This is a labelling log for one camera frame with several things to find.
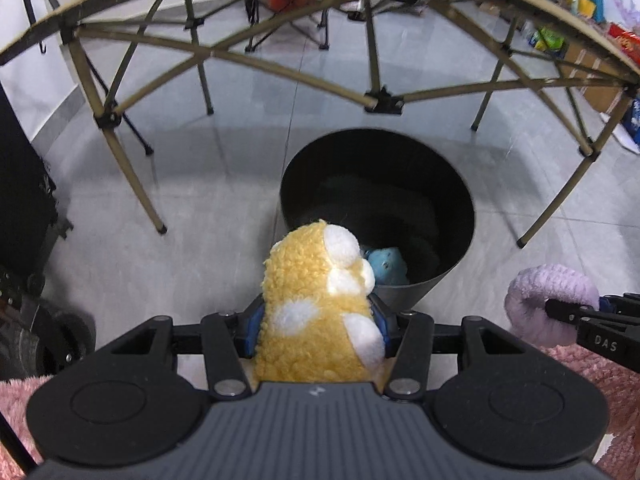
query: metal screw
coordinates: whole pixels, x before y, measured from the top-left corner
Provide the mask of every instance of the metal screw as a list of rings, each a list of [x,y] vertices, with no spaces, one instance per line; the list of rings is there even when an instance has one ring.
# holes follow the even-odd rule
[[[225,397],[235,397],[244,392],[246,386],[242,381],[238,381],[237,379],[224,379],[214,384],[213,390],[217,394]]]
[[[389,389],[398,395],[411,395],[420,390],[420,383],[415,379],[394,379],[389,383]]]

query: gray tile floor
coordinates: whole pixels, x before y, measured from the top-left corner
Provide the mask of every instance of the gray tile floor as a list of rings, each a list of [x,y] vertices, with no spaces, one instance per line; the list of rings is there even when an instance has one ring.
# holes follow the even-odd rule
[[[465,7],[498,38],[500,19]],[[200,29],[212,41],[244,26],[231,8]],[[386,14],[377,20],[383,81],[394,92],[488,80],[494,58],[431,12],[421,18]],[[319,51],[283,28],[254,54],[344,84],[368,87],[364,26],[340,14],[330,19],[331,49]],[[183,32],[162,31],[183,36]],[[111,78],[125,47],[87,44]],[[184,56],[139,47],[121,93],[126,95]],[[525,65],[536,76],[553,67]],[[83,108],[46,159],[75,230],[54,248],[46,295],[94,316],[98,345],[155,314],[197,322],[217,310],[241,310],[259,290],[262,261],[284,234],[277,196],[286,163],[327,132],[378,126],[404,132],[438,150],[466,179],[477,229],[463,261],[418,307],[436,322],[481,314],[506,325],[502,302],[519,270],[561,262],[587,272],[601,293],[640,291],[640,177],[638,160],[615,141],[564,207],[524,250],[522,234],[560,189],[580,157],[559,122],[528,91],[494,94],[476,134],[469,130],[481,101],[469,95],[409,105],[378,116],[314,89],[223,61],[206,65],[216,109],[207,117],[195,70],[150,95],[130,117],[156,150],[145,158],[125,126],[120,137],[169,227],[159,237],[138,205]],[[562,91],[553,92],[569,110]],[[598,115],[580,99],[592,135]],[[204,385],[202,363],[180,370]],[[434,363],[436,386],[454,360]]]

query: light blue toy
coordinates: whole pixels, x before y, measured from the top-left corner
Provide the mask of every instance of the light blue toy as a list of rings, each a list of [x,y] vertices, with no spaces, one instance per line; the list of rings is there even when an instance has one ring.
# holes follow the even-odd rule
[[[364,257],[373,269],[377,285],[409,285],[407,266],[397,247],[369,250]]]

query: white plush ear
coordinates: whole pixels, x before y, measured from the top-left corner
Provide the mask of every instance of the white plush ear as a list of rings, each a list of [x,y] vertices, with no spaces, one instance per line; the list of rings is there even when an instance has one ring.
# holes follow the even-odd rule
[[[385,342],[380,330],[362,314],[342,314],[342,322],[360,362],[375,375],[385,359]]]
[[[331,269],[326,278],[326,291],[332,296],[362,294],[362,288],[356,278],[346,269]]]
[[[364,279],[364,293],[368,296],[373,292],[373,288],[376,286],[376,277],[373,274],[371,264],[364,258],[362,259],[361,275]]]
[[[297,335],[318,314],[320,310],[313,300],[287,301],[276,308],[271,317],[271,328],[278,335]]]
[[[341,269],[351,267],[360,257],[358,240],[339,225],[329,224],[324,228],[324,248],[331,263]]]

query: black bin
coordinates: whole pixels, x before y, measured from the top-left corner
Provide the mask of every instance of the black bin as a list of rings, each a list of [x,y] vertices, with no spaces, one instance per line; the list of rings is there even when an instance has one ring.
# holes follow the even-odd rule
[[[396,312],[412,308],[465,255],[474,234],[471,195],[441,155],[411,137],[341,130],[305,146],[280,186],[290,230],[323,219],[360,245],[398,248],[408,285],[377,285]]]

